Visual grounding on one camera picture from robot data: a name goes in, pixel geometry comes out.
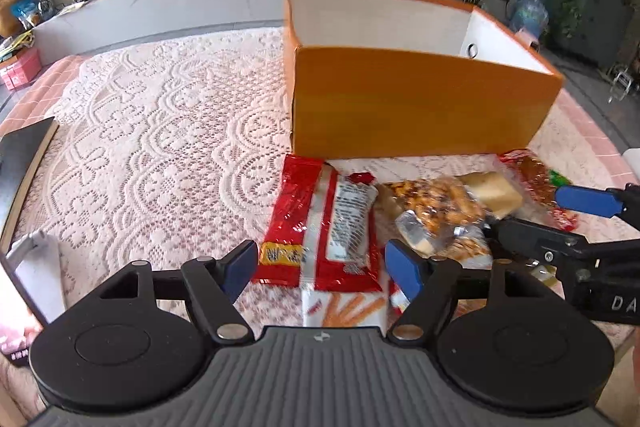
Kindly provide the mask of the pink storage box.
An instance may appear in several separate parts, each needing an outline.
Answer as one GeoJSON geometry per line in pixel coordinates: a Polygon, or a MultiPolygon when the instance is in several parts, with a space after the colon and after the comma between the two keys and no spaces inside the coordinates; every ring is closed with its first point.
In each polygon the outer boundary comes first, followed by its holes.
{"type": "Polygon", "coordinates": [[[1,81],[9,91],[26,86],[36,78],[42,69],[37,48],[24,48],[3,61],[0,68],[1,81]]]}

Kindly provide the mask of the white TV console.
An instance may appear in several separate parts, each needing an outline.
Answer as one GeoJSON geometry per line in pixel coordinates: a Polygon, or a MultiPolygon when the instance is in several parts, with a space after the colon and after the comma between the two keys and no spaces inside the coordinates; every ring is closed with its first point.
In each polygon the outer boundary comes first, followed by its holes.
{"type": "Polygon", "coordinates": [[[67,55],[243,27],[278,26],[284,0],[93,0],[35,29],[44,65],[67,55]]]}

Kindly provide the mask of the dark seaweed snack bag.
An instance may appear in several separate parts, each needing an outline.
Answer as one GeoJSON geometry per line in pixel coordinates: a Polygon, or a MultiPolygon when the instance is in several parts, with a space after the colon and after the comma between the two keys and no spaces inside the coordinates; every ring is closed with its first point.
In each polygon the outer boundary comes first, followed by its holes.
{"type": "Polygon", "coordinates": [[[497,219],[512,215],[524,204],[521,193],[497,171],[471,172],[458,179],[497,219]]]}

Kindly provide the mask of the green sausage stick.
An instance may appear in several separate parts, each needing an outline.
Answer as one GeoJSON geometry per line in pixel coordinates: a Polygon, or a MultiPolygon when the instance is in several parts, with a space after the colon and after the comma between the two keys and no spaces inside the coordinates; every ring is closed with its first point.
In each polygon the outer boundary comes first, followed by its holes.
{"type": "Polygon", "coordinates": [[[553,169],[548,170],[548,179],[549,179],[549,183],[554,187],[561,187],[561,186],[573,184],[572,181],[565,178],[565,176],[563,176],[561,173],[553,169]]]}

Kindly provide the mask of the red braised meat packet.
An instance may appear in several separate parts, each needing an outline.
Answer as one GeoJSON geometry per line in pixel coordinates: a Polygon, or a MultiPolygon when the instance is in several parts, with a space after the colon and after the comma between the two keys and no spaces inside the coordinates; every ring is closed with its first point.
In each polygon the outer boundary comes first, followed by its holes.
{"type": "Polygon", "coordinates": [[[578,227],[578,216],[573,210],[560,208],[555,202],[555,190],[549,183],[549,168],[528,148],[509,150],[497,156],[498,161],[527,194],[529,200],[544,210],[550,223],[557,229],[573,232],[578,227]]]}

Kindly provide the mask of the pink small heater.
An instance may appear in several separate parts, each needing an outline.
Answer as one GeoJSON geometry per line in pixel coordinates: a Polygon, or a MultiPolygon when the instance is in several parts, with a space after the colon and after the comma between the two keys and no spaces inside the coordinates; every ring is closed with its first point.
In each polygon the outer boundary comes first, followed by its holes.
{"type": "Polygon", "coordinates": [[[518,41],[523,45],[526,46],[527,49],[533,49],[536,52],[539,51],[540,49],[540,43],[537,37],[535,37],[534,35],[532,35],[528,30],[526,30],[525,28],[521,28],[519,29],[515,34],[514,37],[518,39],[518,41]]]}

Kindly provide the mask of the orange cardboard box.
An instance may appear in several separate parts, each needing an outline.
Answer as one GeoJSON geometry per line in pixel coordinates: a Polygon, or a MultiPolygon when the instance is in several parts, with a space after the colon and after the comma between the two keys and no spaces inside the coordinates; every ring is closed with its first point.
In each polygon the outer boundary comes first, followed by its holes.
{"type": "Polygon", "coordinates": [[[284,0],[295,154],[322,159],[526,147],[562,75],[474,5],[284,0]]]}

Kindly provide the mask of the smartphone on stand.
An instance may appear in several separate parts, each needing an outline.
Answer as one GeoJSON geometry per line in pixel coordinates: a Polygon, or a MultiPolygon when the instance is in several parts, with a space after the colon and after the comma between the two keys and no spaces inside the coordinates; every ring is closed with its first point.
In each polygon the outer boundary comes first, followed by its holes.
{"type": "Polygon", "coordinates": [[[36,337],[65,310],[58,240],[41,230],[23,236],[1,256],[1,354],[26,366],[36,337]]]}

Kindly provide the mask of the red snack packet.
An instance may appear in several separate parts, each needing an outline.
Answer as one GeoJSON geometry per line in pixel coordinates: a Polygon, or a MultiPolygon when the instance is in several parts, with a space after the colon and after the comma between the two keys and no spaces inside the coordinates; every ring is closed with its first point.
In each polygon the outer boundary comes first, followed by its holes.
{"type": "Polygon", "coordinates": [[[253,281],[327,293],[382,291],[377,197],[371,173],[343,174],[321,159],[286,156],[253,281]]]}

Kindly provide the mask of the blue water jug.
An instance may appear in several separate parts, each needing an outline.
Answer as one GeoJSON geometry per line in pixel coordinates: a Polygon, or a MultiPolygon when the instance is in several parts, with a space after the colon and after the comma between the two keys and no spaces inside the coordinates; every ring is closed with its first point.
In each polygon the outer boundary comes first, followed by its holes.
{"type": "Polygon", "coordinates": [[[549,14],[541,0],[520,0],[510,20],[510,29],[516,34],[524,30],[538,39],[548,25],[549,14]]]}

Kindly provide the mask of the white spicy strip snack pack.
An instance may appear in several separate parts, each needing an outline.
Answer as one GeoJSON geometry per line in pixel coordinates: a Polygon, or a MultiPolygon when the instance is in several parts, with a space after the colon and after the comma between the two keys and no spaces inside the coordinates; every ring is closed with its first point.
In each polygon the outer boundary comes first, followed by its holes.
{"type": "Polygon", "coordinates": [[[388,294],[336,293],[335,291],[302,290],[302,317],[305,327],[351,329],[377,327],[386,331],[388,294]]]}

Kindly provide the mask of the black notebook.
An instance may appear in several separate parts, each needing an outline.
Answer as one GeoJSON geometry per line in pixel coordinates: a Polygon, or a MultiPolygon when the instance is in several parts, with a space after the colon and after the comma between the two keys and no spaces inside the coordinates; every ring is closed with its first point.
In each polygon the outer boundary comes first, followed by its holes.
{"type": "Polygon", "coordinates": [[[0,225],[1,254],[12,244],[17,221],[29,187],[47,152],[58,123],[49,117],[22,129],[9,132],[1,139],[0,225]]]}

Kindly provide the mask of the grey cabinet with vines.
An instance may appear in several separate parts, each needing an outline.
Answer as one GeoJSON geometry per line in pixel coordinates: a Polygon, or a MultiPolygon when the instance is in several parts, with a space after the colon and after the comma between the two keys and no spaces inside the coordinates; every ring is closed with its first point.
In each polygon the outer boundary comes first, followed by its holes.
{"type": "Polygon", "coordinates": [[[552,48],[608,68],[639,0],[549,0],[552,48]]]}

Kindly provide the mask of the orange noodle snack bag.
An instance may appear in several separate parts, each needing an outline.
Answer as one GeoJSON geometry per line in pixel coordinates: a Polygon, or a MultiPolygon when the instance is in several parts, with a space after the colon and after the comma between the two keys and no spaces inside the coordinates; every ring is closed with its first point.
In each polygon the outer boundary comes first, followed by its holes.
{"type": "Polygon", "coordinates": [[[454,176],[378,184],[380,205],[419,255],[488,269],[492,256],[483,225],[487,209],[454,176]]]}

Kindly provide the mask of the pink lace tablecloth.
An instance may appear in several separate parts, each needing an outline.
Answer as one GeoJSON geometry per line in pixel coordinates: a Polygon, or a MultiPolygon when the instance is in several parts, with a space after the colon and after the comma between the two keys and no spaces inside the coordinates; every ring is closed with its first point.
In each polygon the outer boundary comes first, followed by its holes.
{"type": "MultiPolygon", "coordinates": [[[[43,231],[60,247],[66,307],[127,263],[178,269],[262,243],[290,153],[283,29],[257,28],[67,57],[38,79],[1,134],[53,116],[16,239],[43,231]]],[[[579,130],[561,91],[534,153],[570,181],[622,185],[579,130]]],[[[375,182],[503,169],[496,155],[329,160],[375,182]]],[[[236,305],[262,326],[303,325],[302,290],[247,286],[236,305]]]]}

